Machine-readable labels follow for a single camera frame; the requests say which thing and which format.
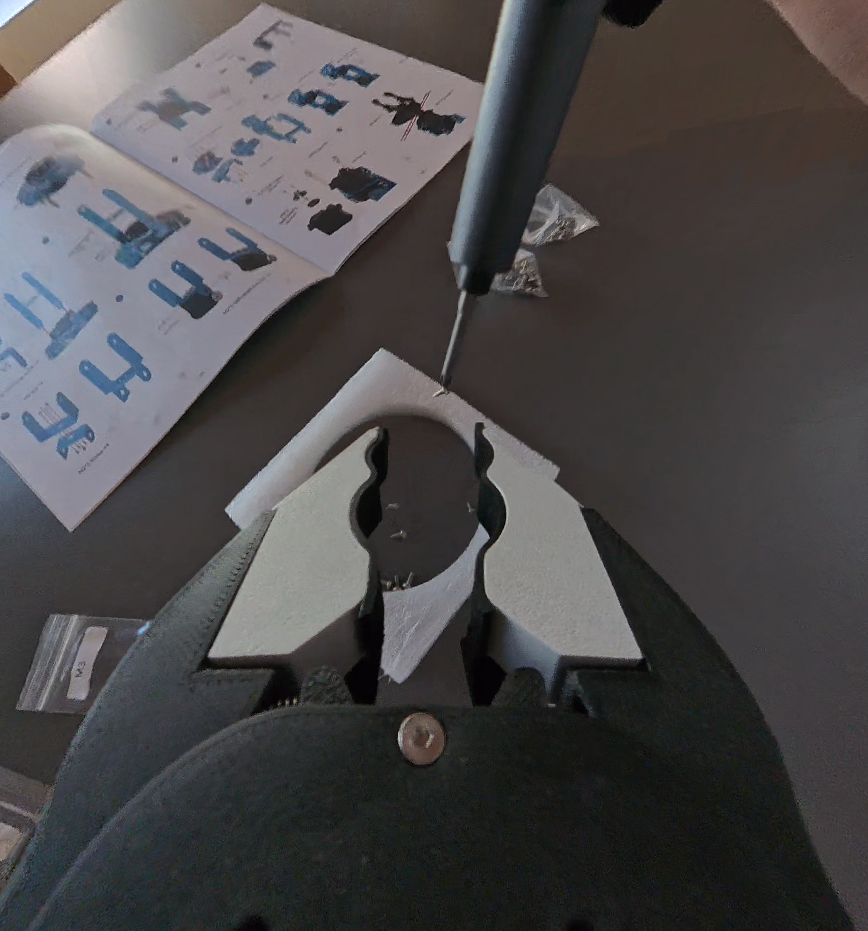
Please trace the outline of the dark grey desk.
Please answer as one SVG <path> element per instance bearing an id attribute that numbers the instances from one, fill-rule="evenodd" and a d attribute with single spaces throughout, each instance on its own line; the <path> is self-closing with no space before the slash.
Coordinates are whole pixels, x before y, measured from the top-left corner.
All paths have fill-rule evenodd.
<path id="1" fill-rule="evenodd" d="M 154 615 L 377 348 L 439 373 L 464 162 L 268 320 L 75 531 L 0 456 L 1 765 L 51 781 L 76 730 L 15 709 L 49 614 Z M 480 305 L 455 385 L 727 651 L 868 929 L 868 109 L 766 2 L 666 2 L 600 27 L 549 178 L 601 227 L 542 251 L 546 299 Z"/>

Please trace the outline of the printed instruction booklet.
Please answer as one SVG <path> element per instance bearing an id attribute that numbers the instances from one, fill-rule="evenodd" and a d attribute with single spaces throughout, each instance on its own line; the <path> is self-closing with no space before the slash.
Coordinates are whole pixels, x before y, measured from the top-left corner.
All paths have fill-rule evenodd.
<path id="1" fill-rule="evenodd" d="M 471 140 L 483 85 L 261 4 L 0 145 L 0 454 L 68 530 Z"/>

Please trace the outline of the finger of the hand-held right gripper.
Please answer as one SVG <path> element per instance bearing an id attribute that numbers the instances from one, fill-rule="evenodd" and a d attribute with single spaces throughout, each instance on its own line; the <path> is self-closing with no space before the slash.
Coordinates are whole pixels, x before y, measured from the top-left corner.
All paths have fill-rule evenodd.
<path id="1" fill-rule="evenodd" d="M 611 0 L 603 5 L 603 17 L 615 26 L 636 29 L 663 4 L 661 0 Z"/>

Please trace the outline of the black electric screwdriver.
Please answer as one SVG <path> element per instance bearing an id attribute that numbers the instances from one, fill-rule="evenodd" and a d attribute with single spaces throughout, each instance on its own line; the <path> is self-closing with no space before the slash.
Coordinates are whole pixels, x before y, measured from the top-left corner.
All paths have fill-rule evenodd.
<path id="1" fill-rule="evenodd" d="M 506 1 L 449 240 L 460 296 L 450 388 L 475 301 L 510 270 L 603 14 L 603 1 Z"/>

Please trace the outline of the white foam square with hole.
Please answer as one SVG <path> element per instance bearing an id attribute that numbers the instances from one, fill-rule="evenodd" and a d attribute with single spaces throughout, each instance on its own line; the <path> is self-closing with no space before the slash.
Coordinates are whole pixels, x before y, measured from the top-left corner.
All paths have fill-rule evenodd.
<path id="1" fill-rule="evenodd" d="M 435 382 L 387 350 L 377 350 L 328 404 L 240 491 L 226 513 L 244 529 L 296 490 L 354 437 L 371 426 L 388 425 L 389 479 L 383 504 L 428 498 L 461 500 L 475 510 L 474 427 L 494 428 L 525 465 L 557 479 L 559 467 L 454 394 L 433 399 Z M 459 630 L 454 617 L 473 590 L 476 554 L 487 539 L 480 525 L 460 559 L 414 588 L 387 591 L 383 682 L 406 692 L 451 659 L 436 639 Z"/>

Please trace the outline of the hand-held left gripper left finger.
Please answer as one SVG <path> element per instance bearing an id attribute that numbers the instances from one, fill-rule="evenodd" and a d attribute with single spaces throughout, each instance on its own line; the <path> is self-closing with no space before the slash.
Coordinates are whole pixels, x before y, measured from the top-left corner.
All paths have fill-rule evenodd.
<path id="1" fill-rule="evenodd" d="M 382 518 L 389 436 L 373 427 L 273 509 L 209 648 L 219 668 L 277 669 L 300 692 L 319 669 L 374 702 L 384 639 L 369 537 Z"/>

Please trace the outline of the person's right forearm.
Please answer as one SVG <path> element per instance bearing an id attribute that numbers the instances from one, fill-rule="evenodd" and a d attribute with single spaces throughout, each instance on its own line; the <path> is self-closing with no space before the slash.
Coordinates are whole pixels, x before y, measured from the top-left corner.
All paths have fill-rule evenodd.
<path id="1" fill-rule="evenodd" d="M 806 49 L 868 106 L 868 1 L 771 1 Z"/>

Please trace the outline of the scattered loose screws group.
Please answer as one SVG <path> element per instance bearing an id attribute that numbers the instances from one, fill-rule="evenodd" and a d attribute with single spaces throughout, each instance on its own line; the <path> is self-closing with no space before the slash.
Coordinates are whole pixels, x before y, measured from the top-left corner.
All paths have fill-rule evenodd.
<path id="1" fill-rule="evenodd" d="M 473 540 L 468 502 L 428 498 L 385 504 L 370 542 L 384 591 L 414 588 L 446 571 Z"/>

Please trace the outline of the crumpled clear screw bag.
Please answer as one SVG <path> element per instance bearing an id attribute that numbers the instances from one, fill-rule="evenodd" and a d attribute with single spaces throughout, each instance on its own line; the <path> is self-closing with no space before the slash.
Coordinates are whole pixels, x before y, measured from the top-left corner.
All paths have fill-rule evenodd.
<path id="1" fill-rule="evenodd" d="M 599 220 L 579 202 L 546 182 L 535 196 L 521 245 L 538 248 L 569 241 L 599 226 Z"/>
<path id="2" fill-rule="evenodd" d="M 497 273 L 494 277 L 490 292 L 541 299 L 547 297 L 539 264 L 533 251 L 519 248 L 510 269 Z"/>

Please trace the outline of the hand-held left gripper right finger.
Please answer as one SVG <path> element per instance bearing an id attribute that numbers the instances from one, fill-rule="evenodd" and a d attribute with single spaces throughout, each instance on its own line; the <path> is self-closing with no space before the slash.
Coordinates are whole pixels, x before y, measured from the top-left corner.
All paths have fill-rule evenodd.
<path id="1" fill-rule="evenodd" d="M 470 622 L 462 641 L 472 703 L 491 704 L 531 669 L 557 699 L 573 670 L 641 669 L 645 660 L 579 502 L 475 426 L 477 517 Z"/>

